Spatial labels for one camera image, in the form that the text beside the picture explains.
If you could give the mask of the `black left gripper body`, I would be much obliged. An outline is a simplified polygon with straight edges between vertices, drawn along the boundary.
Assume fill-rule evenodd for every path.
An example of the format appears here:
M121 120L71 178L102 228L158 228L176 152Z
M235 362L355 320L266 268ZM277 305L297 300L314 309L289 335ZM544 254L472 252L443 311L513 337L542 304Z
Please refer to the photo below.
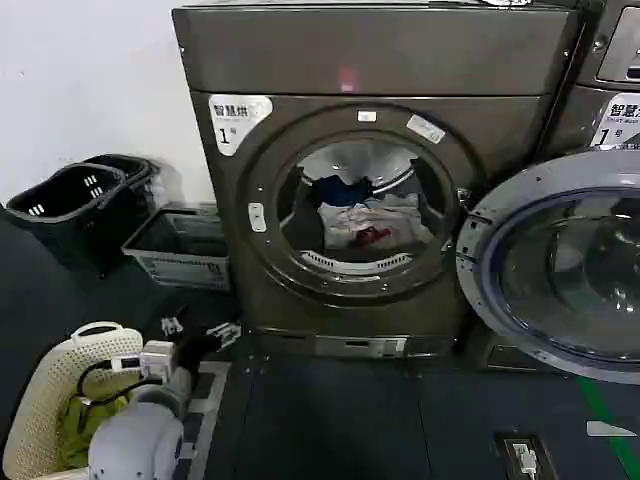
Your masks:
M188 336L181 339L175 351L175 364L189 372L198 372L203 357L217 352L221 340L213 335Z

